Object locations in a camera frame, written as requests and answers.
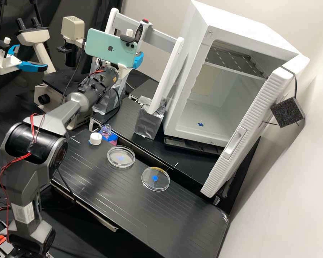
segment black foam block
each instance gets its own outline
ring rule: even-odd
[[[305,118],[305,114],[295,97],[271,106],[270,110],[281,128]]]

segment petri dish lid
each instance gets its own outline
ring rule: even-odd
[[[141,175],[141,180],[144,186],[156,192],[165,191],[170,185],[169,175],[158,167],[146,168]]]
[[[134,152],[125,146],[114,146],[107,153],[108,161],[118,168],[127,168],[135,162]]]

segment black backdrop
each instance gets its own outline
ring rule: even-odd
[[[11,45],[19,44],[15,33],[18,31],[15,20],[22,18],[27,28],[32,27],[31,18],[36,17],[33,5],[29,0],[7,0],[8,5],[4,7],[4,17],[1,27],[0,39],[11,38]],[[60,35],[62,17],[74,15],[85,22],[85,33],[89,28],[104,30],[110,10],[113,7],[121,9],[122,0],[38,0],[43,26],[49,27],[50,39],[47,41],[52,62],[56,68],[70,69],[64,65],[64,55],[58,53],[57,46],[63,45]],[[18,53],[21,60],[38,61],[32,47],[21,46]],[[90,69],[91,58],[83,55],[79,73],[87,73]],[[7,84],[13,84],[21,71],[0,76],[0,89]],[[42,82],[43,73],[28,73],[24,75],[27,84],[36,85]]]

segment mint green iphone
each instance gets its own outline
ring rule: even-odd
[[[114,64],[121,63],[127,68],[134,65],[136,42],[126,42],[120,37],[100,30],[89,29],[85,52],[89,56],[98,57]]]

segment gray robotic arm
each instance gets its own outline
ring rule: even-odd
[[[33,253],[34,257],[46,257],[55,231],[42,219],[39,189],[50,182],[66,155],[68,133],[65,127],[77,113],[87,112],[100,101],[117,81],[118,72],[114,67],[106,66],[102,70],[87,77],[77,92],[67,96],[66,103],[44,117],[33,117],[35,129],[41,125],[35,142],[30,118],[12,126],[5,136],[0,150],[6,163],[31,153],[6,170],[6,191],[14,215],[8,237],[15,247],[14,252],[19,249]]]

